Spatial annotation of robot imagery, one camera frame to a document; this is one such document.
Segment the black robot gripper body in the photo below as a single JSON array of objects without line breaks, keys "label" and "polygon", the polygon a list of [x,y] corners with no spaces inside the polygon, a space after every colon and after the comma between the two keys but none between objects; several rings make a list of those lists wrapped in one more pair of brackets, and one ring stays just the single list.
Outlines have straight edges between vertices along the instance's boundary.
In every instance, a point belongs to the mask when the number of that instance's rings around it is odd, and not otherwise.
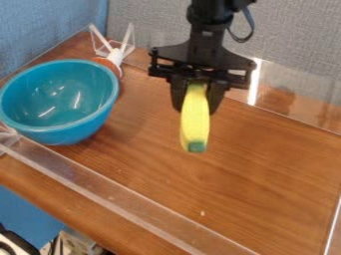
[{"label": "black robot gripper body", "polygon": [[177,45],[152,47],[148,74],[171,79],[179,75],[183,79],[206,82],[227,82],[230,88],[247,90],[255,62],[222,46],[190,46],[190,41]]}]

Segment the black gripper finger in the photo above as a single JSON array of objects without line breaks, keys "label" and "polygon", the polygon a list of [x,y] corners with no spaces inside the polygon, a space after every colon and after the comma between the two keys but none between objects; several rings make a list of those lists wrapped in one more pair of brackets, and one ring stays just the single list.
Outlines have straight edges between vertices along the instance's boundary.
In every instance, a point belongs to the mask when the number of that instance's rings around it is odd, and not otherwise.
[{"label": "black gripper finger", "polygon": [[170,79],[170,97],[171,105],[178,112],[182,108],[186,88],[187,80],[182,76],[174,75]]},{"label": "black gripper finger", "polygon": [[206,98],[209,103],[209,113],[213,115],[219,107],[225,96],[227,85],[223,82],[211,82],[207,86]]}]

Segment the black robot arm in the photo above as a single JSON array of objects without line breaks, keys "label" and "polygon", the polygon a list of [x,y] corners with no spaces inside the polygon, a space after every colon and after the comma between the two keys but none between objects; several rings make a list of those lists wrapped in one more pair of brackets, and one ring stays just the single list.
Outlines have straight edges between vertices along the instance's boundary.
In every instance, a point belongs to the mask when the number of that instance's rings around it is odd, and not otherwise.
[{"label": "black robot arm", "polygon": [[225,33],[245,43],[254,33],[247,6],[257,0],[191,0],[186,9],[189,39],[177,45],[152,47],[148,74],[170,83],[172,107],[181,111],[189,83],[203,82],[209,113],[219,107],[231,88],[247,90],[257,64],[222,46]]}]

